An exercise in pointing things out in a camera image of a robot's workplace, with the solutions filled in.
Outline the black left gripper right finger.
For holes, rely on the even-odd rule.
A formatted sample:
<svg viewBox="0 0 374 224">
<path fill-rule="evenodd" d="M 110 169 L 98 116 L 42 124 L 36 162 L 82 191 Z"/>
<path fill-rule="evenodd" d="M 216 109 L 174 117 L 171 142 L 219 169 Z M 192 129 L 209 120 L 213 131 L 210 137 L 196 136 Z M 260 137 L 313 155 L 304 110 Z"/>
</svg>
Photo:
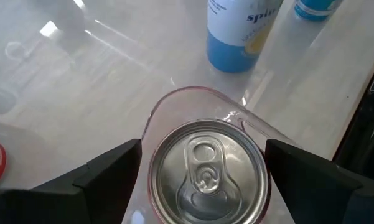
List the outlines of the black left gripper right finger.
<svg viewBox="0 0 374 224">
<path fill-rule="evenodd" d="M 374 180 L 277 139 L 264 157 L 295 223 L 374 223 Z"/>
</svg>

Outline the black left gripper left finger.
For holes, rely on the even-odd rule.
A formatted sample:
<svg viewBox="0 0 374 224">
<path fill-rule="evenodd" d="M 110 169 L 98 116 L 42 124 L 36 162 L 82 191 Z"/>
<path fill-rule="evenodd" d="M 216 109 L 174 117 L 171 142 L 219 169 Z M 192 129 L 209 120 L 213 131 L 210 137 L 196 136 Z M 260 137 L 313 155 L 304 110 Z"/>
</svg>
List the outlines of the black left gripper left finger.
<svg viewBox="0 0 374 224">
<path fill-rule="evenodd" d="M 131 139 L 32 189 L 0 189 L 0 223 L 121 223 L 141 157 Z"/>
</svg>

